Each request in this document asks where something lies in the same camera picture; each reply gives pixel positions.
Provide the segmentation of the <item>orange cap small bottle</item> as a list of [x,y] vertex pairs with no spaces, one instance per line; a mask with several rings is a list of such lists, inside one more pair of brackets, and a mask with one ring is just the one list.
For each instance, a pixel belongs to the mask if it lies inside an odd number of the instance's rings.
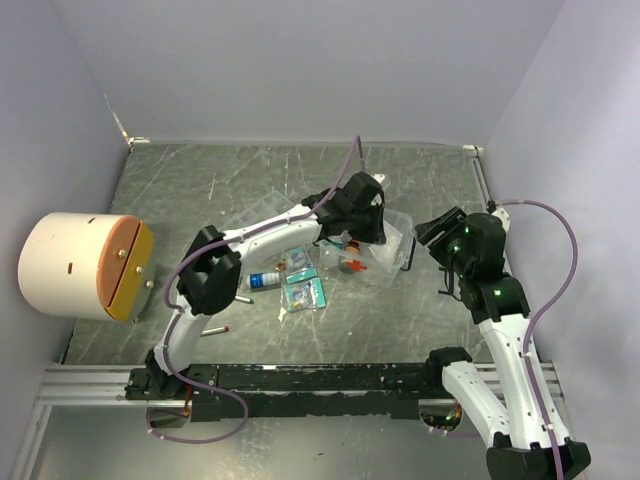
[[349,241],[348,244],[345,246],[345,251],[351,254],[360,254],[361,253],[360,243],[356,240]]

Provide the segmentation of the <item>clear plastic storage box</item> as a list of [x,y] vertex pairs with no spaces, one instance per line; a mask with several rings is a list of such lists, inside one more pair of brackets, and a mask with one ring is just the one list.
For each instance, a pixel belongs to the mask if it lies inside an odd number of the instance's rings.
[[402,212],[386,209],[383,217],[384,244],[355,239],[338,244],[318,243],[320,265],[368,285],[388,287],[398,272],[409,265],[413,245],[413,219]]

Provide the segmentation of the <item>white blue gauze packet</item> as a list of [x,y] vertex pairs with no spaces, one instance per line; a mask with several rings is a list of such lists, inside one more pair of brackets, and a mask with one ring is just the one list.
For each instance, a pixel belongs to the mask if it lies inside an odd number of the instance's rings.
[[388,222],[383,223],[386,242],[384,244],[371,244],[369,250],[373,257],[383,265],[392,265],[403,235]]

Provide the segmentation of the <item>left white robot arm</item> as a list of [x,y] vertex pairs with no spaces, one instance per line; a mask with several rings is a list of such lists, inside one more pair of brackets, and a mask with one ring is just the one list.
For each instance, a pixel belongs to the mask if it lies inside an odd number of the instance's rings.
[[176,285],[177,295],[171,301],[170,294],[164,294],[172,316],[145,359],[148,390],[165,399],[184,392],[195,346],[209,319],[234,301],[245,267],[283,250],[343,234],[369,244],[385,244],[383,215],[389,183],[384,174],[359,171],[344,186],[311,195],[254,225],[200,230],[168,280]]

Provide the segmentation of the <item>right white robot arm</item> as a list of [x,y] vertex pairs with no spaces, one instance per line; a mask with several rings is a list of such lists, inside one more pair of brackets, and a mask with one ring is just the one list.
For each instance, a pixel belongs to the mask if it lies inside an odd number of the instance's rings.
[[544,379],[525,291],[505,267],[507,231],[499,211],[466,214],[457,207],[416,225],[417,242],[457,280],[502,394],[492,392],[461,347],[429,354],[425,388],[439,398],[451,394],[468,415],[487,447],[491,478],[575,479],[591,455],[572,439]]

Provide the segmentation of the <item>white blue medicine bottle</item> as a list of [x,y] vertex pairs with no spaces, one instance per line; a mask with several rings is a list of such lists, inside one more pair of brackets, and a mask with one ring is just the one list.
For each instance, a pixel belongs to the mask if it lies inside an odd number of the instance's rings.
[[264,273],[251,273],[247,277],[247,286],[250,290],[274,288],[281,284],[281,276],[277,271]]

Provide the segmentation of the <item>red cross grey disc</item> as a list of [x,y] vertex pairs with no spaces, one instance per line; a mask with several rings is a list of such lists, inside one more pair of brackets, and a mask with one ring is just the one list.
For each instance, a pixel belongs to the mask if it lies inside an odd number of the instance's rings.
[[340,263],[339,269],[345,274],[355,274],[366,271],[368,267],[358,259],[347,258]]

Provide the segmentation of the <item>teal blister pack upper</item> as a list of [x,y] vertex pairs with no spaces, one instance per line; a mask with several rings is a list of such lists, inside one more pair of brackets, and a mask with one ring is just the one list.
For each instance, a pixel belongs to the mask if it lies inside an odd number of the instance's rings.
[[285,285],[310,280],[317,276],[317,269],[306,247],[297,247],[285,251],[277,264]]

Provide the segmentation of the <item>teal blister pack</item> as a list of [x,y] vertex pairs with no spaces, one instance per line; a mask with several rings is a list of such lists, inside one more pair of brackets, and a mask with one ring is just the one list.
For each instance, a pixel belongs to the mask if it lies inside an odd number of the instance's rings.
[[318,277],[282,287],[282,308],[286,313],[324,309],[327,300],[323,284]]
[[317,269],[306,247],[297,247],[285,251],[277,264],[285,285],[310,280],[317,276]]

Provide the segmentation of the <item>clear divided organizer tray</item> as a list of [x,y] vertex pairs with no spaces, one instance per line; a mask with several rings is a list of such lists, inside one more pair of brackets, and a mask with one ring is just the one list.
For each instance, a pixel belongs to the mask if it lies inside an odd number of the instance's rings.
[[249,205],[240,213],[228,219],[220,229],[222,231],[236,230],[269,220],[281,215],[295,206],[283,193],[272,191]]

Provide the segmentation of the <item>teal blister pack lower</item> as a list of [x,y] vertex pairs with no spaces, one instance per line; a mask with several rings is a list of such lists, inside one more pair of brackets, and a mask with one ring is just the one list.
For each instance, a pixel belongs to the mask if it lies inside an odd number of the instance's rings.
[[318,277],[282,287],[282,308],[286,313],[324,309],[327,300],[323,284]]

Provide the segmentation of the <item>red cap marker pen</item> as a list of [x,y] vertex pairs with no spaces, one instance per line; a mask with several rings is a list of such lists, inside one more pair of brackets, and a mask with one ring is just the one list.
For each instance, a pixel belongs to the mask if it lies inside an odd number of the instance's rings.
[[253,299],[248,298],[248,297],[243,297],[243,296],[237,296],[237,295],[235,296],[234,301],[242,303],[242,304],[246,304],[246,305],[254,304]]

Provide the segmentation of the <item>green cap marker pen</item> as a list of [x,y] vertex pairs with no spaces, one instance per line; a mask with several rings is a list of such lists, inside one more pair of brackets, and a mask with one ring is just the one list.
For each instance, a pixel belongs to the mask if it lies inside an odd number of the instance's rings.
[[209,329],[209,330],[203,331],[203,335],[206,335],[206,336],[218,335],[218,334],[222,334],[222,333],[227,333],[227,332],[229,332],[229,330],[230,330],[230,328],[228,326],[218,327],[218,328],[214,328],[214,329]]

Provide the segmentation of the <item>white cylinder drum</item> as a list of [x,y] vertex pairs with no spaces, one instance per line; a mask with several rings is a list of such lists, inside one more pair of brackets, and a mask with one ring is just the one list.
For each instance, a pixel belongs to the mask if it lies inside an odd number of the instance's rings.
[[154,244],[132,215],[50,213],[22,248],[20,291],[47,315],[132,322],[154,287]]

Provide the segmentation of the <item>black mounting base rail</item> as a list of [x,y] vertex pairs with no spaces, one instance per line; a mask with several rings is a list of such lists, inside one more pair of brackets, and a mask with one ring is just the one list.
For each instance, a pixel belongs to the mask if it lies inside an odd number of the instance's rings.
[[199,385],[135,368],[124,387],[132,401],[191,401],[191,419],[212,422],[241,418],[243,407],[211,386],[244,399],[251,418],[382,415],[419,419],[454,397],[423,363],[370,364],[193,364],[183,375]]

